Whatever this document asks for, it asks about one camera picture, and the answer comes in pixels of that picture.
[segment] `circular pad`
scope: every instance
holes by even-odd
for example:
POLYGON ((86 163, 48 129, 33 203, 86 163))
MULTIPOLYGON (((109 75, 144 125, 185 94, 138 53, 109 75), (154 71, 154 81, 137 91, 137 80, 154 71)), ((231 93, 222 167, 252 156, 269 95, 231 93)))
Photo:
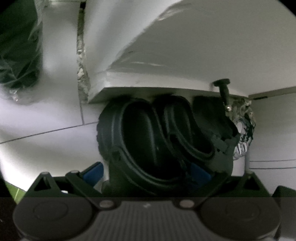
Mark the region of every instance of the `circular pad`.
POLYGON ((92 207, 82 197, 25 197, 17 205, 13 221, 31 240, 65 240, 80 234, 92 219, 92 207))
POLYGON ((275 235, 280 210, 270 197, 214 197, 200 209, 203 223, 233 240, 257 240, 275 235))

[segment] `black plastic bag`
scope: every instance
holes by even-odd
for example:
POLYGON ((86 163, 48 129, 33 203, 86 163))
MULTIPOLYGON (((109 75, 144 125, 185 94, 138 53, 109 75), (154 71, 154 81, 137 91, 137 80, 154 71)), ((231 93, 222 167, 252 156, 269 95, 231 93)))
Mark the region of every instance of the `black plastic bag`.
POLYGON ((0 88, 18 101, 42 68, 43 0, 16 0, 0 13, 0 88))

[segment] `plastic bag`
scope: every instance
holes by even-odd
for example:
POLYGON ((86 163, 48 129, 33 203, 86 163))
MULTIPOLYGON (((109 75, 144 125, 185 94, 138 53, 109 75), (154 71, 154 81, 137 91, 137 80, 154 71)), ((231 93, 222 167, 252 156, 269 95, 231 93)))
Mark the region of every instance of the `plastic bag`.
POLYGON ((233 160, 246 155, 256 126, 254 113, 251 109, 251 100, 248 99, 231 99, 232 110, 227 113, 228 117, 237 126, 240 133, 240 140, 234 149, 233 160))
POLYGON ((10 1, 0 13, 0 93, 30 101, 42 68, 43 0, 10 1))

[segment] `grout line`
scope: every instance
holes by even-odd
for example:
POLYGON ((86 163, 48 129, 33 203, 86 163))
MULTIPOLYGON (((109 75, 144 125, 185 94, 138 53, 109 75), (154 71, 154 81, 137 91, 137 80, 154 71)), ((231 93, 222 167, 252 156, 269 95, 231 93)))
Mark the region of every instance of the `grout line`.
POLYGON ((273 161, 296 161, 296 159, 291 159, 291 160, 272 160, 272 161, 250 161, 250 162, 273 162, 273 161))
POLYGON ((80 100, 79 100, 79 106, 80 106, 80 115, 81 115, 82 125, 85 125, 84 116, 83 116, 83 110, 82 110, 82 105, 81 105, 81 101, 80 100))
POLYGON ((16 198, 17 198, 17 194, 18 194, 18 192, 19 192, 19 188, 17 189, 17 193, 15 194, 15 197, 14 197, 14 199, 13 200, 15 200, 16 198))
POLYGON ((12 139, 12 140, 0 142, 0 144, 5 144, 5 143, 8 143, 8 142, 12 142, 12 141, 16 141, 16 140, 21 140, 21 139, 24 139, 24 138, 27 138, 27 137, 34 137, 34 136, 38 136, 38 135, 46 134, 46 133, 50 133, 50 132, 62 131, 62 130, 67 130, 67 129, 71 129, 71 128, 75 128, 75 127, 91 125, 91 124, 95 124, 95 123, 98 123, 98 122, 91 122, 91 123, 87 123, 87 124, 84 124, 84 125, 70 126, 70 127, 65 127, 65 128, 53 130, 53 131, 46 131, 46 132, 42 132, 42 133, 38 133, 38 134, 33 134, 33 135, 25 136, 25 137, 19 137, 19 138, 15 138, 15 139, 12 139))
POLYGON ((280 170, 280 169, 296 169, 296 167, 267 167, 267 168, 250 168, 252 170, 280 170))
POLYGON ((51 3, 56 3, 56 2, 83 2, 83 0, 49 0, 51 3))
POLYGON ((90 122, 90 123, 86 123, 86 124, 84 124, 84 125, 90 125, 90 124, 96 124, 96 123, 98 123, 98 121, 90 122))

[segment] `white tile floor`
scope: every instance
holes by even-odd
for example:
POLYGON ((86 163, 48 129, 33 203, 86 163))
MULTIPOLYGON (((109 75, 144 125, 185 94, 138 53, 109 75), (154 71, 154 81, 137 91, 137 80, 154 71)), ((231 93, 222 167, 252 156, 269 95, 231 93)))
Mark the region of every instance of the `white tile floor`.
POLYGON ((104 105, 83 105, 82 111, 79 105, 78 12, 77 2, 44 11, 44 71, 34 91, 38 101, 24 106, 0 99, 1 171, 6 181, 25 191, 42 171, 64 175, 102 160, 96 122, 104 105))

